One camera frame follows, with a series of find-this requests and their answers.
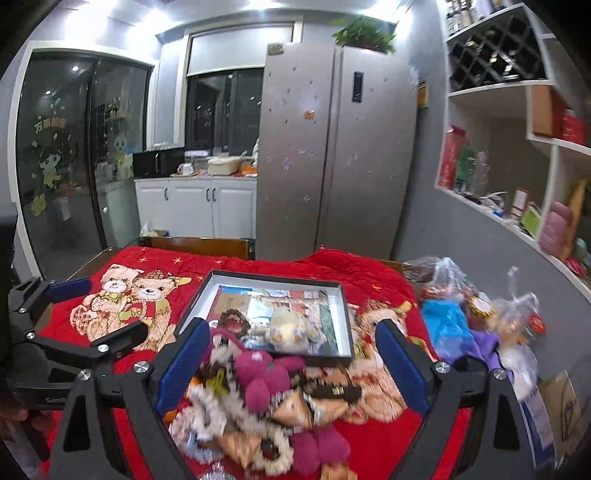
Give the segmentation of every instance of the black microwave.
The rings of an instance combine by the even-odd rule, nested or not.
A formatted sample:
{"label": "black microwave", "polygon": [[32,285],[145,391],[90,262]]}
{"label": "black microwave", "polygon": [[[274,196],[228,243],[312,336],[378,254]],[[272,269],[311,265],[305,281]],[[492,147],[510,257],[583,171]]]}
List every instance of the black microwave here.
{"label": "black microwave", "polygon": [[170,177],[184,161],[184,147],[134,153],[134,178]]}

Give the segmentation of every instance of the gray double-door refrigerator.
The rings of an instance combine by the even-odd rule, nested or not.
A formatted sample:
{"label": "gray double-door refrigerator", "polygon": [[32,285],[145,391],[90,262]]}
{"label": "gray double-door refrigerator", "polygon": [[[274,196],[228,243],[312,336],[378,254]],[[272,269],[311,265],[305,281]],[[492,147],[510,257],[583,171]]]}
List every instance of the gray double-door refrigerator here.
{"label": "gray double-door refrigerator", "polygon": [[389,258],[417,116],[408,58],[270,47],[261,108],[257,259],[299,260],[321,245]]}

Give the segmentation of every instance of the ceiling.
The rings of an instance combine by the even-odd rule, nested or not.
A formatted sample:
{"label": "ceiling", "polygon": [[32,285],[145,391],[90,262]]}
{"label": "ceiling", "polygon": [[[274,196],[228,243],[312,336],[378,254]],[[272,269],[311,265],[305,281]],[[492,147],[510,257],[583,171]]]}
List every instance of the ceiling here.
{"label": "ceiling", "polygon": [[64,0],[70,9],[93,9],[131,25],[160,34],[187,25],[243,11],[305,9],[347,14],[365,14],[396,22],[409,0]]}

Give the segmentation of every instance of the beige plastic container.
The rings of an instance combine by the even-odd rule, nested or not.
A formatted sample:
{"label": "beige plastic container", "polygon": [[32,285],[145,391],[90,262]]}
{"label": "beige plastic container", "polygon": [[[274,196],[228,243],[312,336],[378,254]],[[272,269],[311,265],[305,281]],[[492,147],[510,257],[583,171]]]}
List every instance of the beige plastic container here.
{"label": "beige plastic container", "polygon": [[207,161],[207,173],[210,175],[232,175],[238,171],[240,157],[210,158]]}

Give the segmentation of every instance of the green potted plant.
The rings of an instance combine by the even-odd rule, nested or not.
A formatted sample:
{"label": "green potted plant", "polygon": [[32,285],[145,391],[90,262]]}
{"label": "green potted plant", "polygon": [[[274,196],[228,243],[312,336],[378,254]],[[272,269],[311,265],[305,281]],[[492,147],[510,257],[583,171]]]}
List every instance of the green potted plant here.
{"label": "green potted plant", "polygon": [[336,38],[336,44],[342,47],[365,48],[386,54],[395,52],[396,48],[392,45],[395,34],[394,32],[386,33],[382,30],[382,26],[383,23],[380,20],[360,15],[333,37]]}

